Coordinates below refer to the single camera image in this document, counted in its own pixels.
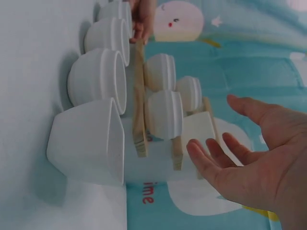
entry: cartoon character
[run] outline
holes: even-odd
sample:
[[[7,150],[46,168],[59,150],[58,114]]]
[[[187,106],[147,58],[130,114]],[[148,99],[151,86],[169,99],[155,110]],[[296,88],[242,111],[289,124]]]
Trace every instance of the cartoon character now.
[[[220,17],[212,20],[214,26],[222,23]],[[153,33],[155,40],[162,42],[195,41],[205,25],[199,8],[186,1],[170,1],[156,9]]]
[[[306,0],[287,0],[289,7],[298,12],[307,12]]]

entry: wooden stick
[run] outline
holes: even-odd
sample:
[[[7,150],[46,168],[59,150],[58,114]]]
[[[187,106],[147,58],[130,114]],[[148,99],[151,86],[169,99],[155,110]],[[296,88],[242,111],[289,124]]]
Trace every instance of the wooden stick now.
[[[183,150],[181,146],[181,137],[172,139],[172,160],[174,171],[182,170]]]
[[[144,46],[142,40],[135,45],[135,75],[134,75],[134,112],[133,112],[133,140],[139,157],[148,156],[148,141],[144,121]]]

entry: cartoon cloud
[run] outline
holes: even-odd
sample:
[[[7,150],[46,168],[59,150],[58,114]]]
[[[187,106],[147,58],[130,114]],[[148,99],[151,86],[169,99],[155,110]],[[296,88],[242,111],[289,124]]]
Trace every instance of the cartoon cloud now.
[[[153,33],[156,41],[195,41],[205,24],[199,8],[186,1],[170,1],[156,9]]]
[[[246,133],[238,126],[215,118],[220,140],[221,134],[229,132],[241,144],[251,149],[251,142]],[[242,165],[229,151],[223,141],[221,146],[225,153],[237,164]],[[167,182],[170,197],[176,207],[192,216],[212,216],[241,209],[242,206],[221,197],[206,180],[186,180]]]

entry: white bowl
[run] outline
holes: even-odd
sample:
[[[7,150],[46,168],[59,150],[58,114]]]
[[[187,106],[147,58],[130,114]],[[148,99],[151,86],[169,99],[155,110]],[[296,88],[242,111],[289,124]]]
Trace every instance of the white bowl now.
[[[132,15],[130,3],[122,1],[109,2],[106,6],[100,9],[97,21],[103,18],[112,17],[124,19],[126,21],[129,37],[132,38]]]
[[[185,112],[194,111],[201,106],[201,84],[198,78],[185,76],[177,81],[176,91],[181,95]]]
[[[176,67],[174,57],[167,54],[157,54],[146,63],[146,86],[153,92],[175,90]]]
[[[148,98],[145,106],[146,126],[150,133],[171,140],[182,133],[183,110],[180,93],[159,91]]]
[[[130,45],[127,24],[118,18],[104,18],[94,23],[84,39],[86,52],[96,48],[118,50],[123,56],[125,66],[130,62]]]
[[[124,129],[114,99],[86,103],[57,115],[47,158],[69,178],[123,184]]]
[[[74,106],[113,97],[119,114],[124,114],[127,86],[120,53],[95,49],[82,55],[69,73],[68,94]]]

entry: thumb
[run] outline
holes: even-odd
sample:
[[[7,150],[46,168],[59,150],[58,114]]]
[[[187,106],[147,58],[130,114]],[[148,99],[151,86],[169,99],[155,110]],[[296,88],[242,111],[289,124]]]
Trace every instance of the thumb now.
[[[267,104],[252,98],[238,98],[234,95],[227,96],[227,102],[237,113],[247,116],[251,121],[261,126],[270,113],[282,107],[276,104]]]

